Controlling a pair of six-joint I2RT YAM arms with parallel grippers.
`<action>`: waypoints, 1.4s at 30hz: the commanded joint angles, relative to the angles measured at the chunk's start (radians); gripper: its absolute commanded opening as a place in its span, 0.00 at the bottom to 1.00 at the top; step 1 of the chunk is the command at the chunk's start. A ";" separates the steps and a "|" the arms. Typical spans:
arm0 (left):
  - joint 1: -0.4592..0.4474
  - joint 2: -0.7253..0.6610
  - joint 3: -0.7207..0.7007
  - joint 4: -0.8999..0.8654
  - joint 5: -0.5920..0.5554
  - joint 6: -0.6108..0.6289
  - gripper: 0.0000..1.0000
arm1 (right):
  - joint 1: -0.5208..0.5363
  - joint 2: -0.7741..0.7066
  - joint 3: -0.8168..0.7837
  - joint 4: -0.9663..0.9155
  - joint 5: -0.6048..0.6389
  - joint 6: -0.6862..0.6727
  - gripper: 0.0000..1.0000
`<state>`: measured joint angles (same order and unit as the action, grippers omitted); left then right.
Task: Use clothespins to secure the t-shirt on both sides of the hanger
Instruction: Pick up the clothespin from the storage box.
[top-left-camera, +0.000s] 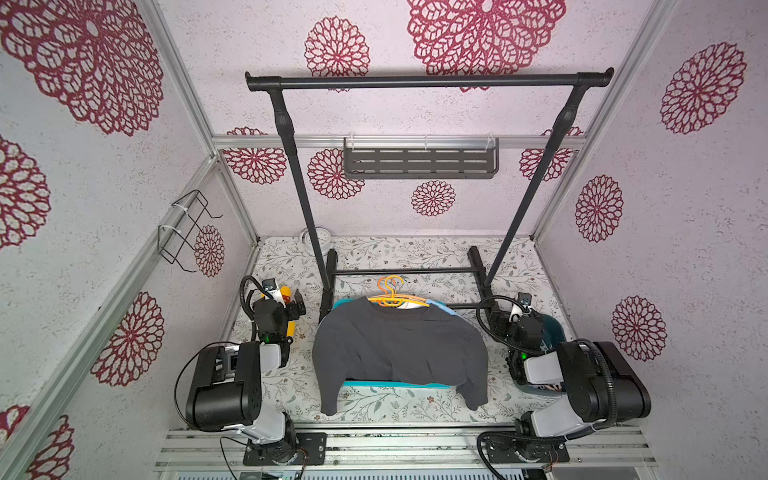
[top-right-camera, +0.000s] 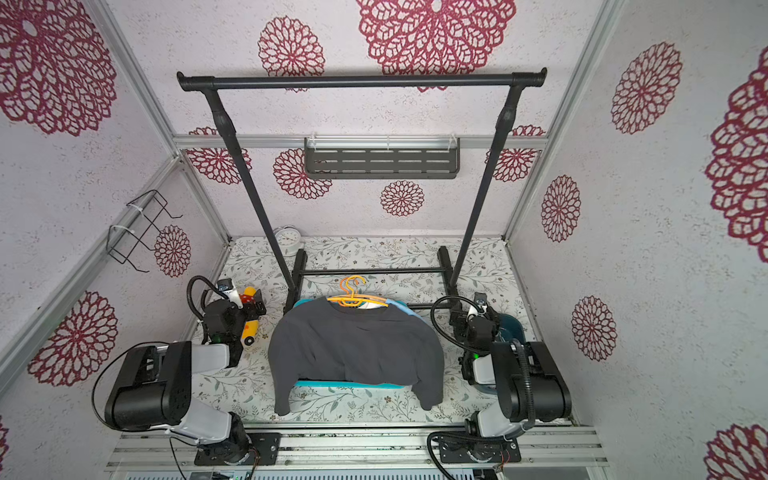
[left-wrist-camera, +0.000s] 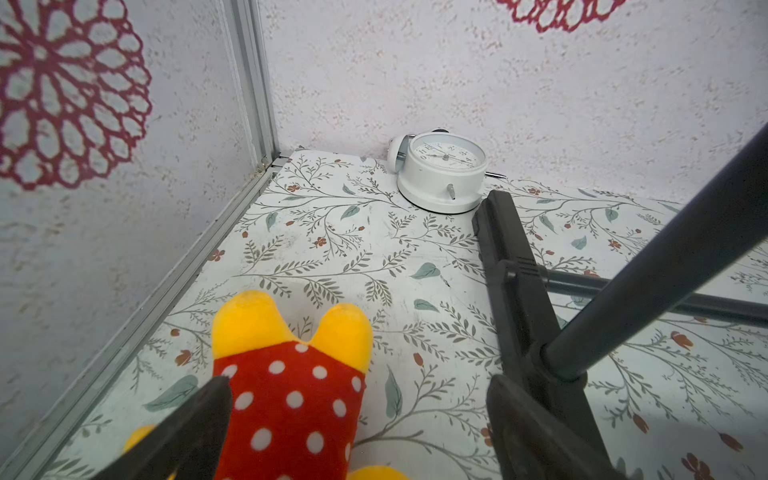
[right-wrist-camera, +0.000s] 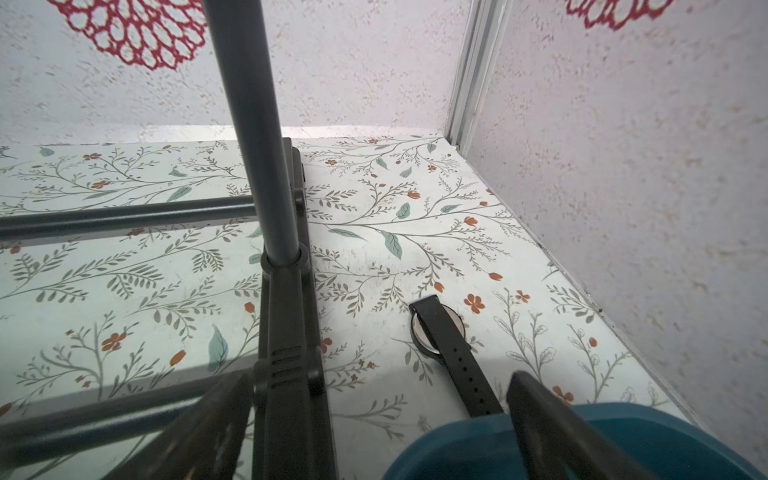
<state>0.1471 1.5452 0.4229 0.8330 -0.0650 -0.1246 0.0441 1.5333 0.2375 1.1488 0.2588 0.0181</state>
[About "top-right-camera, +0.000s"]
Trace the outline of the dark grey t-shirt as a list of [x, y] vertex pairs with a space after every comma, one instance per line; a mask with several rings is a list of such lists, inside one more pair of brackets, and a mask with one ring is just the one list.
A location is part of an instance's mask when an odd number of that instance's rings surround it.
[[274, 327], [268, 362], [279, 416], [290, 413], [290, 393], [300, 380], [405, 386], [424, 410], [444, 397], [436, 331], [396, 305], [358, 309], [326, 299], [298, 305]]

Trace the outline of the yellow plastic hanger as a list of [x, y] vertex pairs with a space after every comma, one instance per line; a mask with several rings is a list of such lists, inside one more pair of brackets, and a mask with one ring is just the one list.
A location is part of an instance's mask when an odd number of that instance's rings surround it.
[[387, 300], [383, 297], [364, 294], [359, 291], [361, 285], [366, 285], [367, 280], [361, 275], [351, 275], [339, 282], [341, 294], [327, 297], [326, 300], [345, 308], [379, 308], [387, 307]]

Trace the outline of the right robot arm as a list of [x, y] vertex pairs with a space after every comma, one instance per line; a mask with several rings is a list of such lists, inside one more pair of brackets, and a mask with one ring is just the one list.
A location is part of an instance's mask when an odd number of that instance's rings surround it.
[[463, 379], [495, 397], [465, 422], [469, 436], [510, 441], [538, 421], [571, 416], [571, 394], [549, 349], [540, 341], [527, 342], [516, 319], [484, 300], [470, 300], [451, 326], [453, 343], [462, 350]]

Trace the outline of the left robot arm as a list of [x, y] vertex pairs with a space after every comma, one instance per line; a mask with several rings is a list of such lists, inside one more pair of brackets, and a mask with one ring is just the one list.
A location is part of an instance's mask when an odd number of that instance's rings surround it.
[[192, 377], [238, 365], [243, 345], [251, 342], [260, 316], [266, 313], [261, 293], [209, 304], [188, 302], [208, 341], [140, 343], [123, 353], [124, 360], [99, 420], [120, 432], [163, 431], [197, 449], [197, 465], [255, 465], [267, 460], [275, 446], [245, 430], [241, 417], [220, 411], [192, 394]]

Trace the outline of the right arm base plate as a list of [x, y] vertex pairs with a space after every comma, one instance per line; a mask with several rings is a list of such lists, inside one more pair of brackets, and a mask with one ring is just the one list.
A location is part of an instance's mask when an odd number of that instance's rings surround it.
[[515, 439], [492, 440], [466, 434], [436, 433], [432, 442], [437, 446], [439, 460], [447, 464], [507, 464], [518, 463], [522, 455]]

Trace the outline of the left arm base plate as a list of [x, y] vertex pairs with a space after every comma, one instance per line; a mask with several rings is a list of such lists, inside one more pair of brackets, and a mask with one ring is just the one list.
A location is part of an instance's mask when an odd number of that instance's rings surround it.
[[193, 464], [207, 466], [272, 466], [276, 463], [282, 435], [277, 432], [246, 433], [245, 438], [228, 438], [197, 447]]

